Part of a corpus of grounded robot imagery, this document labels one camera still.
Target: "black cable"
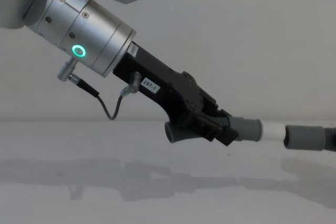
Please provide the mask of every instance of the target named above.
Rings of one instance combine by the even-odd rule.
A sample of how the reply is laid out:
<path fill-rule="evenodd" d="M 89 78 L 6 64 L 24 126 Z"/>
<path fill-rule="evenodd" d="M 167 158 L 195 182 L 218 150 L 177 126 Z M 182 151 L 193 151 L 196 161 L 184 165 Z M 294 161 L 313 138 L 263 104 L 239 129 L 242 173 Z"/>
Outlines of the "black cable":
<path fill-rule="evenodd" d="M 100 98 L 100 96 L 97 96 L 97 99 L 98 99 L 98 101 L 100 102 L 100 104 L 102 105 L 102 107 L 103 107 L 103 109 L 104 109 L 105 114 L 107 115 L 107 117 L 108 117 L 111 121 L 115 120 L 115 119 L 117 118 L 117 116 L 118 116 L 119 109 L 120 109 L 120 104 L 121 104 L 121 101 L 122 101 L 122 99 L 123 99 L 123 96 L 122 96 L 122 95 L 119 96 L 119 99 L 118 99 L 118 102 L 117 102 L 117 106 L 116 106 L 116 110 L 114 111 L 114 115 L 113 115 L 113 116 L 110 115 L 109 110 L 107 109 L 107 107 L 106 107 L 104 101 Z"/>
<path fill-rule="evenodd" d="M 113 121 L 117 118 L 118 116 L 118 113 L 119 113 L 119 110 L 120 110 L 120 104 L 121 104 L 121 101 L 123 99 L 123 96 L 119 96 L 119 99 L 118 99 L 118 102 L 117 102 L 117 106 L 116 106 L 116 110 L 114 111 L 114 115 L 111 116 L 110 115 L 110 112 L 109 110 L 107 109 L 104 101 L 100 98 L 99 96 L 99 92 L 97 90 L 95 90 L 91 85 L 89 85 L 87 82 L 85 82 L 84 80 L 80 79 L 76 85 L 78 87 L 80 87 L 81 89 L 85 90 L 86 92 L 88 92 L 90 95 L 92 95 L 93 97 L 97 98 L 98 101 L 100 102 L 100 104 L 102 105 L 104 111 L 105 111 L 105 114 L 107 115 L 107 117 Z"/>

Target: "gray hose connector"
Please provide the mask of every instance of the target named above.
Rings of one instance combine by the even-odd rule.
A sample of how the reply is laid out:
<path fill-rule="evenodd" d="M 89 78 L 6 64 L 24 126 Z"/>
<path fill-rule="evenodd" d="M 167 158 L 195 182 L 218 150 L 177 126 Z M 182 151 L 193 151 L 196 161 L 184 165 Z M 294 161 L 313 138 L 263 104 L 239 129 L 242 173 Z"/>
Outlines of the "gray hose connector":
<path fill-rule="evenodd" d="M 287 125 L 284 144 L 290 150 L 321 151 L 325 149 L 326 131 L 323 127 Z"/>
<path fill-rule="evenodd" d="M 247 120 L 244 118 L 212 118 L 223 127 L 230 127 L 239 135 L 237 141 L 259 141 L 261 137 L 261 122 L 259 120 Z M 199 138 L 197 134 L 190 130 L 180 130 L 175 128 L 170 122 L 165 124 L 165 131 L 171 143 L 176 143 L 186 139 Z"/>
<path fill-rule="evenodd" d="M 336 152 L 336 128 L 325 128 L 325 139 L 327 151 Z"/>

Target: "green led ring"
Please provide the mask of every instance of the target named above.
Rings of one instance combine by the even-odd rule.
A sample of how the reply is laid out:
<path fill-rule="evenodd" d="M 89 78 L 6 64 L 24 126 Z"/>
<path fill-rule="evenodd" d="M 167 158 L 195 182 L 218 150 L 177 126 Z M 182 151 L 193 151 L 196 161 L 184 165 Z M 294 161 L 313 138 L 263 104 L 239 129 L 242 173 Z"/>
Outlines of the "green led ring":
<path fill-rule="evenodd" d="M 85 55 L 86 55 L 86 50 L 81 45 L 74 45 L 72 47 L 72 52 L 73 52 L 74 55 L 76 55 L 77 57 L 80 57 L 80 58 L 85 57 Z"/>

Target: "white wall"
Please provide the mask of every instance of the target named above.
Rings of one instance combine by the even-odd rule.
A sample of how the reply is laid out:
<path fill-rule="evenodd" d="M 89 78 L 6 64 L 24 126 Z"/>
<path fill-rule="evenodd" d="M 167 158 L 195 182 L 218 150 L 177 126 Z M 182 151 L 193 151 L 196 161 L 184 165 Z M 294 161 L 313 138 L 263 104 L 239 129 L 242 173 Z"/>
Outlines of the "white wall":
<path fill-rule="evenodd" d="M 138 31 L 136 41 L 193 74 L 221 107 L 261 118 L 336 117 L 336 0 L 97 0 Z M 28 29 L 0 30 L 0 119 L 104 119 L 99 104 L 56 75 L 67 56 Z M 78 75 L 114 106 L 124 84 Z M 165 117 L 138 94 L 127 119 Z"/>

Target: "cable connector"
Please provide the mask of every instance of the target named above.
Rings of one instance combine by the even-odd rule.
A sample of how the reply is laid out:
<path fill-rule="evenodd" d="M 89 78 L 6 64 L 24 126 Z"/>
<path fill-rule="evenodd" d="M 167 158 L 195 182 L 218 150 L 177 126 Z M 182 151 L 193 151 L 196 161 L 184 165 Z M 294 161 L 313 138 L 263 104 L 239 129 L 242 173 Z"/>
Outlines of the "cable connector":
<path fill-rule="evenodd" d="M 58 80 L 67 81 L 70 74 L 75 70 L 78 60 L 71 58 L 68 60 L 57 75 Z"/>
<path fill-rule="evenodd" d="M 141 83 L 141 74 L 139 72 L 132 73 L 130 84 L 120 92 L 120 95 L 122 97 L 126 97 L 129 94 L 137 93 L 139 91 L 140 83 Z"/>
<path fill-rule="evenodd" d="M 69 75 L 69 81 L 71 81 L 73 84 L 77 85 L 77 87 L 85 90 L 93 97 L 97 98 L 99 96 L 99 92 L 95 90 L 92 86 L 90 86 L 87 82 L 79 78 L 74 73 Z"/>

